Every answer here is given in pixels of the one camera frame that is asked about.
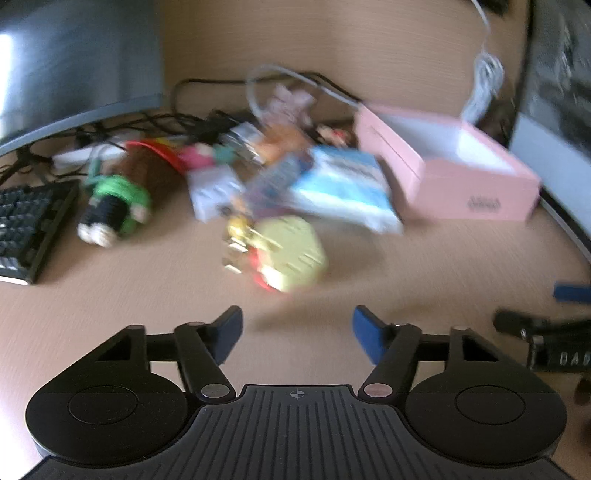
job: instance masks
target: brown plush toy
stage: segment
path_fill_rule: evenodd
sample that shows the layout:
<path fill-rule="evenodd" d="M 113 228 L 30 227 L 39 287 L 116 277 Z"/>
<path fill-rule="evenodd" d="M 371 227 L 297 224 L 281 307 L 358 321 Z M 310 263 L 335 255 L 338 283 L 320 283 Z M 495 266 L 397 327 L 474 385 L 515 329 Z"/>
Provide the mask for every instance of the brown plush toy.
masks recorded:
<path fill-rule="evenodd" d="M 96 183 L 78 224 L 78 236 L 87 243 L 112 247 L 138 223 L 146 223 L 183 181 L 183 167 L 166 145 L 145 140 L 129 142 L 127 149 L 110 175 Z"/>

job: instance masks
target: black keyboard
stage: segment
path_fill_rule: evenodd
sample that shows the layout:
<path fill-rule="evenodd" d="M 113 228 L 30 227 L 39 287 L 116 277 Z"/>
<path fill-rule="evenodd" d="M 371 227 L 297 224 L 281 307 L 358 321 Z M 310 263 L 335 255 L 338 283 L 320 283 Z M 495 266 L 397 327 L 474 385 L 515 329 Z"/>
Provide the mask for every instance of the black keyboard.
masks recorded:
<path fill-rule="evenodd" d="M 35 281 L 79 191 L 78 180 L 0 190 L 0 280 Z"/>

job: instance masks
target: blue package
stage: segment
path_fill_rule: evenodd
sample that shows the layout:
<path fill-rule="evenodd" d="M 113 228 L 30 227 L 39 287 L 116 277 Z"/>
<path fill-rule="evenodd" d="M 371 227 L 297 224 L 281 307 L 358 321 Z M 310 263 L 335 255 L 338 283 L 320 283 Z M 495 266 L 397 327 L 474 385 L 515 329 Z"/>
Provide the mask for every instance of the blue package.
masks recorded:
<path fill-rule="evenodd" d="M 314 147 L 314 166 L 284 195 L 299 212 L 339 218 L 375 232 L 402 232 L 389 187 L 373 155 L 354 149 Z"/>

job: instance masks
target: pink cardboard box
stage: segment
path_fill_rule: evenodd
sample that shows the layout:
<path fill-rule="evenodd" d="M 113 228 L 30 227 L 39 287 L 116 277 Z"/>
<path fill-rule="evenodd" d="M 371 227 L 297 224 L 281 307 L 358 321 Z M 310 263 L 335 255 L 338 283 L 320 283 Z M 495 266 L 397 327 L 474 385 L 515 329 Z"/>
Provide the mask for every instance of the pink cardboard box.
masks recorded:
<path fill-rule="evenodd" d="M 381 158 L 403 219 L 526 220 L 540 179 L 494 140 L 457 118 L 363 106 L 359 149 Z"/>

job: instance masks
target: metal screw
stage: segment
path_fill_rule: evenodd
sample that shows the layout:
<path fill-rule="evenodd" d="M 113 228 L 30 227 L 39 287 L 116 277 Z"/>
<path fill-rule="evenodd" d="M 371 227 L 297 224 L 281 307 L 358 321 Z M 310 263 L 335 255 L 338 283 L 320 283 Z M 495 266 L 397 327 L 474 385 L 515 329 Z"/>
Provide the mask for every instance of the metal screw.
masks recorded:
<path fill-rule="evenodd" d="M 392 390 L 390 385 L 386 385 L 385 383 L 370 383 L 369 385 L 365 386 L 363 391 L 368 397 L 385 398 L 392 395 L 394 390 Z"/>
<path fill-rule="evenodd" d="M 230 389 L 221 383 L 205 385 L 201 389 L 201 395 L 207 398 L 223 398 L 230 393 Z"/>

